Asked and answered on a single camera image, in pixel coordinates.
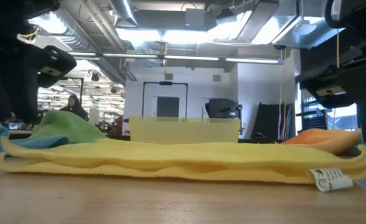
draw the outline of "black machine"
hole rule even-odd
[[[344,32],[349,33],[342,36],[340,53],[343,50],[355,51],[357,46],[353,45],[353,39],[356,38],[360,39],[358,45],[362,54],[355,57],[341,57],[344,61],[339,63],[339,67],[331,64],[318,75],[311,75],[311,71],[307,74],[304,72],[300,80],[301,88],[307,89],[325,108],[340,108],[356,103],[357,115],[366,143],[366,3],[356,7],[339,20],[335,20],[331,17],[333,2],[328,0],[326,4],[327,24],[335,29],[345,28]],[[323,57],[320,50],[312,49],[311,51],[311,54],[319,54],[318,57]]]
[[[38,120],[38,87],[50,87],[76,66],[68,53],[40,49],[17,39],[33,38],[38,27],[28,23],[60,7],[58,0],[0,0],[0,122],[13,112],[25,123]]]
[[[210,99],[205,103],[209,118],[238,118],[241,123],[239,133],[242,134],[242,105],[236,100]]]

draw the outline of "blue cloth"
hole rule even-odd
[[[9,137],[9,130],[0,125],[0,153],[3,152],[3,148],[1,146],[1,137]],[[26,147],[29,149],[46,149],[50,147],[62,146],[64,144],[68,144],[69,140],[65,136],[50,136],[43,138],[33,138],[33,139],[14,139],[10,140],[11,143],[17,144],[22,147]]]

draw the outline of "orange cloth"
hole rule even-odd
[[[314,128],[305,130],[299,135],[284,141],[281,144],[307,146],[331,152],[333,154],[340,154],[353,148],[358,143],[358,138],[361,134],[361,129],[355,131],[344,131]]]

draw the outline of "door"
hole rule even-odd
[[[143,115],[144,116],[161,116],[158,113],[158,102],[165,105],[164,102],[173,103],[173,109],[166,105],[163,113],[171,113],[174,111],[173,116],[185,117],[186,116],[186,94],[187,86],[185,84],[172,84],[172,85],[159,85],[159,83],[146,83],[144,85],[144,102],[143,102]]]

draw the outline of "transparent container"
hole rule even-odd
[[[131,141],[156,144],[238,142],[240,120],[130,117]]]

